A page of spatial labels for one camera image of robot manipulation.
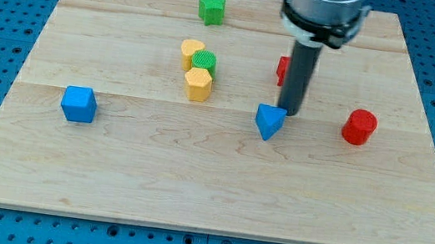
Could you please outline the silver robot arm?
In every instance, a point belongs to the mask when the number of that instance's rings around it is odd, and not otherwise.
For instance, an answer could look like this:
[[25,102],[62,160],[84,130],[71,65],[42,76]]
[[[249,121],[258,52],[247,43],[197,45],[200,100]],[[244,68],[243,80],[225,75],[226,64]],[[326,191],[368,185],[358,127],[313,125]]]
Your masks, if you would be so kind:
[[322,49],[352,41],[371,11],[365,0],[283,0],[281,21],[295,40],[277,100],[288,116],[297,115]]

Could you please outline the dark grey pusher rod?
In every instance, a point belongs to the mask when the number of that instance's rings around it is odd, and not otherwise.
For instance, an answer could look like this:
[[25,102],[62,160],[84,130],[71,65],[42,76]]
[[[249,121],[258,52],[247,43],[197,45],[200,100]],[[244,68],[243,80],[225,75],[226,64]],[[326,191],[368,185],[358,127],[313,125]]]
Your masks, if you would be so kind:
[[286,116],[299,112],[321,51],[322,45],[309,47],[295,41],[277,100],[278,107],[286,110]]

